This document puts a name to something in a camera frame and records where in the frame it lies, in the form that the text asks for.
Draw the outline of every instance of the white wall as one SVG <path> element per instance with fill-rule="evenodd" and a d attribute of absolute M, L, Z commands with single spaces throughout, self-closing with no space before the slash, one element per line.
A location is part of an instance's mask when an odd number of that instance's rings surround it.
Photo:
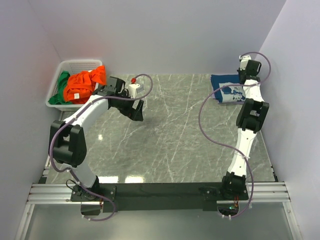
<path fill-rule="evenodd" d="M 59 116 L 45 97 L 60 59 L 26 0 L 0 3 L 0 239 L 14 238 Z"/>
<path fill-rule="evenodd" d="M 320 238 L 319 13 L 318 0 L 287 0 L 260 50 L 273 66 L 262 131 L 305 240 Z"/>
<path fill-rule="evenodd" d="M 63 60 L 112 73 L 233 73 L 285 0 L 29 0 Z"/>

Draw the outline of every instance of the blue towel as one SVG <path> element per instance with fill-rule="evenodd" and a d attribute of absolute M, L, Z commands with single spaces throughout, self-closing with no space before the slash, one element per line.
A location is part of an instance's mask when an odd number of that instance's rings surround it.
<path fill-rule="evenodd" d="M 229 84 L 239 84 L 239 76 L 236 75 L 211 75 L 213 90 Z M 219 103 L 241 103 L 246 99 L 242 86 L 227 86 L 214 94 Z"/>

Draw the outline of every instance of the white plastic basket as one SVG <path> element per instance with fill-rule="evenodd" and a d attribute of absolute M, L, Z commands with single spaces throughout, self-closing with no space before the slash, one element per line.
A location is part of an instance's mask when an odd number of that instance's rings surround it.
<path fill-rule="evenodd" d="M 61 62 L 52 79 L 52 83 L 50 85 L 50 89 L 46 97 L 45 104 L 50 108 L 56 108 L 63 112 L 77 111 L 79 108 L 83 106 L 83 104 L 52 105 L 48 102 L 52 96 L 58 93 L 58 78 L 60 77 L 63 71 L 68 71 L 71 76 L 74 74 L 78 74 L 82 71 L 90 71 L 96 69 L 99 66 L 102 66 L 102 61 L 93 59 L 67 60 Z"/>

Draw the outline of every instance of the gray marble surface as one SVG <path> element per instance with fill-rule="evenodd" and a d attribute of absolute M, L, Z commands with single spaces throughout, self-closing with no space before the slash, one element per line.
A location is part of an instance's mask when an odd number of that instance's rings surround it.
<path fill-rule="evenodd" d="M 134 76 L 116 77 L 129 82 Z M 208 141 L 198 126 L 200 105 L 212 92 L 210 75 L 159 74 L 152 78 L 153 90 L 143 107 L 144 121 L 131 121 L 116 109 L 108 110 L 85 136 L 85 161 L 106 183 L 221 181 L 234 152 Z M 145 90 L 149 89 L 148 78 L 138 81 Z M 241 105 L 221 105 L 209 99 L 201 118 L 204 130 L 213 139 L 235 146 L 240 108 Z M 63 113 L 63 119 L 70 114 Z M 252 145 L 249 162 L 255 181 L 274 181 L 260 133 Z M 51 169 L 47 183 L 65 183 L 69 178 L 69 173 Z"/>

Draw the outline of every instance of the orange cloth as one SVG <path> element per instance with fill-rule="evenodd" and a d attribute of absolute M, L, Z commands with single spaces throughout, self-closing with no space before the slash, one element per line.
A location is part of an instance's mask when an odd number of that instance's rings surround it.
<path fill-rule="evenodd" d="M 69 77 L 63 90 L 63 98 L 73 104 L 85 104 L 96 88 L 96 83 L 107 84 L 105 66 L 99 66 L 91 72 L 82 71 Z"/>

